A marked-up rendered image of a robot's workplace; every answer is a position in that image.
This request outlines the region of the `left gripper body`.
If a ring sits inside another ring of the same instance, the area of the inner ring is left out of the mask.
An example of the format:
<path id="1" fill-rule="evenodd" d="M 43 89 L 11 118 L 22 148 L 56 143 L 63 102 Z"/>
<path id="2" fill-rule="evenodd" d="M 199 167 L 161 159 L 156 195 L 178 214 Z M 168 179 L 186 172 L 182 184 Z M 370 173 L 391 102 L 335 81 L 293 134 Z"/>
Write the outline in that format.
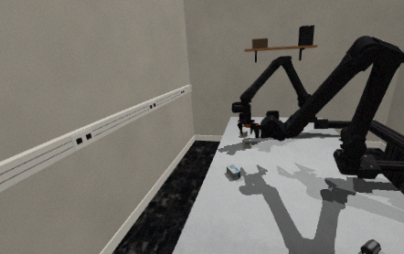
<path id="1" fill-rule="evenodd" d="M 271 134 L 270 133 L 266 133 L 264 131 L 264 129 L 260 126 L 260 125 L 256 125 L 255 126 L 255 133 L 256 134 L 260 134 L 260 137 L 263 138 L 270 138 Z M 272 137 L 271 137 L 272 138 Z"/>

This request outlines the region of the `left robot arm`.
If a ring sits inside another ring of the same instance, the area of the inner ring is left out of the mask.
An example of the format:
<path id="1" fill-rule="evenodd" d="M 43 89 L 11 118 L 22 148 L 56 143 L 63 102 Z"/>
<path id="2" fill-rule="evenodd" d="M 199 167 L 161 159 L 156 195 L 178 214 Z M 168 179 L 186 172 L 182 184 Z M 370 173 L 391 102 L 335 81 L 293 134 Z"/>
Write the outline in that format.
<path id="1" fill-rule="evenodd" d="M 349 80 L 358 72 L 365 71 L 372 63 L 373 67 L 354 117 L 348 126 L 341 131 L 339 141 L 343 142 L 343 144 L 340 144 L 342 149 L 336 149 L 335 151 L 343 171 L 363 172 L 365 167 L 361 161 L 367 149 L 365 141 L 368 128 L 396 70 L 401 63 L 404 63 L 404 52 L 397 46 L 375 37 L 362 36 L 358 38 L 352 47 L 347 50 L 340 64 L 301 109 L 291 115 L 286 122 L 279 120 L 278 111 L 267 111 L 267 117 L 261 121 L 260 126 L 267 131 L 264 130 L 266 133 L 270 133 L 273 139 L 278 141 L 298 136 L 314 115 Z"/>

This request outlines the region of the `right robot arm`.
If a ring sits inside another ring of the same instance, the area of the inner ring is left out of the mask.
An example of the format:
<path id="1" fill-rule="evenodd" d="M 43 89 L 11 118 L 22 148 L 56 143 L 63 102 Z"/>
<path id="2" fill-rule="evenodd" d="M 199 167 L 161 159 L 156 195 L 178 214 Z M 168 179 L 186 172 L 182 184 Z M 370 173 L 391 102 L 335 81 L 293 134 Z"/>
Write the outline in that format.
<path id="1" fill-rule="evenodd" d="M 285 61 L 284 61 L 285 59 Z M 240 122 L 251 121 L 251 113 L 250 112 L 250 102 L 254 97 L 256 92 L 260 89 L 260 87 L 267 81 L 267 79 L 282 65 L 284 70 L 286 71 L 296 93 L 298 106 L 303 106 L 307 100 L 311 97 L 311 94 L 308 94 L 303 87 L 291 61 L 291 56 L 278 57 L 273 60 L 271 65 L 267 67 L 264 72 L 255 80 L 251 87 L 249 87 L 243 94 L 240 96 L 241 102 L 232 103 L 232 112 L 245 112 L 239 114 Z M 284 64 L 282 64 L 284 62 Z M 286 62 L 286 63 L 285 63 Z M 244 94 L 245 93 L 245 94 Z"/>

